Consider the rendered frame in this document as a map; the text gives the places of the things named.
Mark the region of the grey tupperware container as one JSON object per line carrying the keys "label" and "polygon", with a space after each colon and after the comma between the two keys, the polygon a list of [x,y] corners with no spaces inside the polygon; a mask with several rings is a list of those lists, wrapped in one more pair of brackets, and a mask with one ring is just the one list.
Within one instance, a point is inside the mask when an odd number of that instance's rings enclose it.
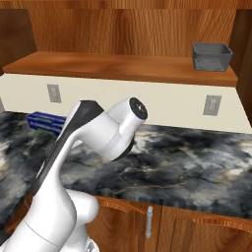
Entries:
{"label": "grey tupperware container", "polygon": [[193,64],[197,71],[225,72],[232,55],[233,52],[224,43],[193,43]]}

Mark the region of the wooden cabinet shelf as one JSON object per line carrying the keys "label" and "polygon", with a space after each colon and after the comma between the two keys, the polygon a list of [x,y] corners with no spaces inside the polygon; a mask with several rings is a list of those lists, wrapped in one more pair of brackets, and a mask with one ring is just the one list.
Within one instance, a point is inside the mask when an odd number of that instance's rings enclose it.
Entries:
{"label": "wooden cabinet shelf", "polygon": [[235,88],[237,76],[197,71],[189,57],[37,51],[3,67],[5,74],[76,77]]}

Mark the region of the grey wall outlet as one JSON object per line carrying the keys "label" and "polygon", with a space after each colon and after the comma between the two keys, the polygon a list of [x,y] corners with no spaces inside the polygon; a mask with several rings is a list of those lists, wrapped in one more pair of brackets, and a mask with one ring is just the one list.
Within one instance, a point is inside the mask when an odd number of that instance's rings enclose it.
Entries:
{"label": "grey wall outlet", "polygon": [[51,102],[61,102],[59,87],[57,85],[48,85],[48,95]]}
{"label": "grey wall outlet", "polygon": [[217,116],[219,113],[221,104],[221,96],[220,95],[208,95],[206,97],[205,107],[204,107],[204,115]]}

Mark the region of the wooden base cabinet door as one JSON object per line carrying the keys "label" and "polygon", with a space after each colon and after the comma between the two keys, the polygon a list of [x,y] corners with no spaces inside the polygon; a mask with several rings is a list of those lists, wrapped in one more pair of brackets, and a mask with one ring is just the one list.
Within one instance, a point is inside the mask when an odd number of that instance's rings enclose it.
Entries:
{"label": "wooden base cabinet door", "polygon": [[163,207],[157,252],[252,252],[252,220]]}
{"label": "wooden base cabinet door", "polygon": [[[100,252],[157,252],[161,206],[96,196],[98,214],[87,224]],[[152,236],[146,238],[148,206],[154,208]]]}

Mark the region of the blue aluminum foil box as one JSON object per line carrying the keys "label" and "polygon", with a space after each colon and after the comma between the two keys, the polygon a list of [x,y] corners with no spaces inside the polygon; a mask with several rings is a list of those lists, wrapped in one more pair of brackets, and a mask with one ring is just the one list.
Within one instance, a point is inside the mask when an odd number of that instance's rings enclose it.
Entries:
{"label": "blue aluminum foil box", "polygon": [[43,130],[59,135],[65,124],[64,116],[36,111],[27,116],[29,126],[34,130]]}

